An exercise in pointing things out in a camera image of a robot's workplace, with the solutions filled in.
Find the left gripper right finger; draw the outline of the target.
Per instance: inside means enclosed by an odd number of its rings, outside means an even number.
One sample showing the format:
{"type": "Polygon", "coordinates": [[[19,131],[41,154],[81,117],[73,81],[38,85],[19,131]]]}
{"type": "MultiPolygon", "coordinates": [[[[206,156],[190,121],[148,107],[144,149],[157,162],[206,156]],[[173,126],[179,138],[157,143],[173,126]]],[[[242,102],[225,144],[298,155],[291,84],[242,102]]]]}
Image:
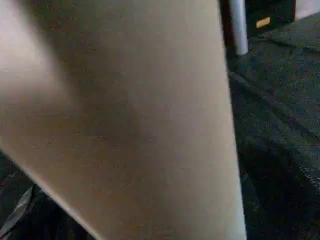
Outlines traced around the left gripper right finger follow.
{"type": "Polygon", "coordinates": [[[273,239],[320,238],[320,143],[237,140],[273,239]]]}

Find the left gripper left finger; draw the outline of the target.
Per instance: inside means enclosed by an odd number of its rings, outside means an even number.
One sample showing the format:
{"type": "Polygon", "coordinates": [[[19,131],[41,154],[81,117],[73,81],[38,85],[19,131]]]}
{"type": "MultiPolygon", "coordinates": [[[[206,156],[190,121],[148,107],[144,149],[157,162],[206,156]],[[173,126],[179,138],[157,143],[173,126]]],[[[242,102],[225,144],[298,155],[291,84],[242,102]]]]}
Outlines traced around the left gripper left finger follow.
{"type": "Polygon", "coordinates": [[[0,238],[92,240],[93,236],[1,153],[0,238]]]}

